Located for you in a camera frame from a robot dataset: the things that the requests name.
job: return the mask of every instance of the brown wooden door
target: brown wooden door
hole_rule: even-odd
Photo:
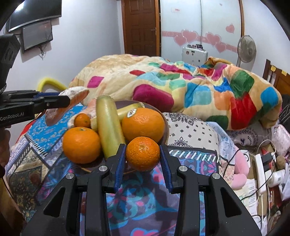
[[[123,0],[125,53],[156,56],[155,0]]]

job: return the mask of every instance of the fan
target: fan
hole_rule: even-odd
[[[252,61],[256,56],[256,44],[249,35],[244,35],[240,38],[238,43],[238,62],[237,66],[240,67],[241,61],[248,63]]]

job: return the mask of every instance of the wooden headboard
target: wooden headboard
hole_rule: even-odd
[[[290,75],[266,60],[263,79],[270,82],[281,94],[290,95]]]

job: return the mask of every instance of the brown plate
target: brown plate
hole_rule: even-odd
[[[116,107],[117,107],[117,109],[120,109],[120,108],[123,108],[123,107],[125,107],[125,106],[129,106],[129,105],[131,105],[131,104],[133,104],[133,103],[137,103],[137,101],[131,101],[131,100],[122,100],[122,101],[116,101],[115,102],[116,103]],[[158,145],[161,145],[161,144],[167,144],[167,140],[168,140],[168,136],[169,136],[169,127],[168,127],[168,123],[167,123],[167,121],[166,121],[166,118],[164,117],[164,115],[158,110],[158,109],[156,109],[155,107],[153,107],[153,106],[151,106],[151,105],[149,105],[149,104],[147,104],[147,103],[143,103],[144,104],[144,106],[146,107],[146,108],[150,108],[150,109],[152,109],[152,110],[155,110],[155,111],[157,111],[157,112],[159,112],[161,115],[162,115],[162,117],[163,117],[163,119],[164,119],[164,123],[165,123],[165,128],[164,128],[164,134],[163,134],[163,137],[162,137],[162,139],[158,142]],[[101,166],[101,165],[104,165],[105,164],[105,158],[104,158],[104,155],[103,155],[103,153],[101,154],[101,156],[100,157],[98,157],[95,161],[93,161],[93,162],[91,162],[91,163],[89,163],[89,164],[80,164],[79,166],[83,169],[83,170],[85,170],[85,171],[87,171],[87,172],[91,172],[91,171],[93,171],[96,167],[99,167],[99,166]]]

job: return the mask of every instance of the small orange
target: small orange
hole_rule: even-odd
[[[122,120],[122,131],[129,142],[136,137],[148,137],[159,142],[164,128],[162,115],[149,108],[132,109]]]
[[[90,128],[90,117],[85,113],[80,113],[75,118],[75,127]]]
[[[66,131],[62,146],[67,158],[77,164],[90,163],[101,153],[99,135],[86,127],[74,127]]]
[[[159,146],[151,138],[134,138],[127,145],[126,160],[136,170],[152,170],[160,160]]]

